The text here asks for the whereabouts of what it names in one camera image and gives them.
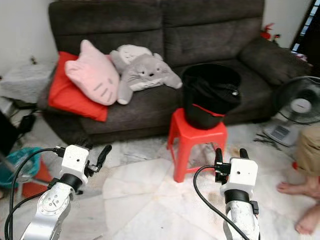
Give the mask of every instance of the white wall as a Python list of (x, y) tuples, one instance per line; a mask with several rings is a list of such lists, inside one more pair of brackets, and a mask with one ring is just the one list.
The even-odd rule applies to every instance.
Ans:
[(0, 75), (14, 64), (58, 57), (49, 26), (48, 4), (53, 0), (0, 0)]
[(270, 33), (281, 34), (278, 43), (290, 48), (312, 0), (265, 0), (263, 26), (275, 23)]

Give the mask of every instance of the dark gray sofa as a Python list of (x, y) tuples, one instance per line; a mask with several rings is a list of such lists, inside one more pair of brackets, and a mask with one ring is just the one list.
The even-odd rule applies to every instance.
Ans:
[[(200, 63), (232, 67), (242, 78), (242, 103), (224, 122), (234, 124), (272, 116), (273, 91), (310, 72), (288, 50), (260, 38), (263, 11), (263, 0), (58, 1), (50, 4), (49, 18), (58, 51), (77, 55), (88, 39), (105, 54), (124, 44), (147, 47), (178, 75)], [(182, 105), (181, 90), (149, 88), (135, 92), (128, 105), (108, 107), (107, 121), (98, 122), (48, 106), (49, 89), (38, 107), (68, 144), (167, 133)]]

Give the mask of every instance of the pink cat pillow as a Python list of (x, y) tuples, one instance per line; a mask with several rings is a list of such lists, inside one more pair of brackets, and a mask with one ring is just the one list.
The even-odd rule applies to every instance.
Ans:
[(88, 40), (81, 42), (79, 58), (67, 61), (64, 70), (92, 101), (108, 106), (117, 100), (119, 74), (107, 56)]

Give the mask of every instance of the bare foot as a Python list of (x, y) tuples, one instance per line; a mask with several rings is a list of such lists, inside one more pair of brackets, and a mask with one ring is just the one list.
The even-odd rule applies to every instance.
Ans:
[(312, 235), (320, 221), (320, 204), (310, 208), (295, 225), (299, 234)]
[(320, 185), (299, 184), (294, 185), (287, 182), (280, 183), (276, 189), (282, 194), (306, 195), (314, 199), (320, 199)]

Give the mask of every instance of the khaki shorts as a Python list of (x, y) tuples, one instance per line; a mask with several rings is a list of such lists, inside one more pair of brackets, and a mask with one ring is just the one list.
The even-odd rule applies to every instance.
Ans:
[(312, 177), (320, 176), (320, 125), (301, 131), (296, 155), (299, 172)]

